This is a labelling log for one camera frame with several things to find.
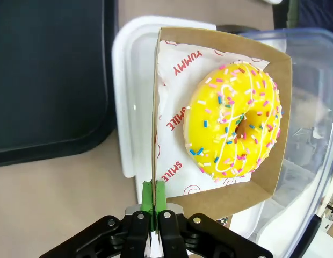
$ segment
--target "clear plastic container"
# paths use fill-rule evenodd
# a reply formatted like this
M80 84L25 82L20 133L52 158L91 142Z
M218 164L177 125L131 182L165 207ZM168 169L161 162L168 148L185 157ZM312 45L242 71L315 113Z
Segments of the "clear plastic container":
M289 257L333 174L333 34L320 29L246 33L283 46L293 64L291 121L275 195L250 240Z

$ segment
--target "beige tabletop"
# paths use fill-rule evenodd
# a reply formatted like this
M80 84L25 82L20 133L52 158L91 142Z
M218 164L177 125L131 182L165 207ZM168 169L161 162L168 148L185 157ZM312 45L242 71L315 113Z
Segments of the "beige tabletop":
M120 27L141 15L273 28L262 0L119 0ZM1 167L0 257L39 257L106 214L121 219L134 183L122 174L116 130L84 154Z

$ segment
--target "donut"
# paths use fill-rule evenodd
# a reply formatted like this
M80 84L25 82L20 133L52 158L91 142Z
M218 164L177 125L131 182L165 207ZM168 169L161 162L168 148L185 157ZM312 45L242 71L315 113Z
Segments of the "donut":
M254 172L280 134L277 84L247 62L212 71L187 109L185 147L201 172L214 180Z

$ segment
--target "metal bolt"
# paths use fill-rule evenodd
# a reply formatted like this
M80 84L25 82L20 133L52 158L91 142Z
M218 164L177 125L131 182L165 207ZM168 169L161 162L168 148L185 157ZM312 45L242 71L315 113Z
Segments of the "metal bolt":
M164 213L164 217L165 217L166 219L169 219L169 218L171 217L170 212L166 211L166 212Z
M113 220L113 219L110 219L110 220L108 220L108 226L114 226L115 225L115 221Z
M193 218L193 222L194 222L195 224L199 224L199 223L201 222L201 219L198 218L198 217Z

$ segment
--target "black tray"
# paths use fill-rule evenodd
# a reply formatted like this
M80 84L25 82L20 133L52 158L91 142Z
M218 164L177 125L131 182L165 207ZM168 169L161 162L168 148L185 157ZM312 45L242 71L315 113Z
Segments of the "black tray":
M85 152L115 127L113 0L0 0L0 166Z

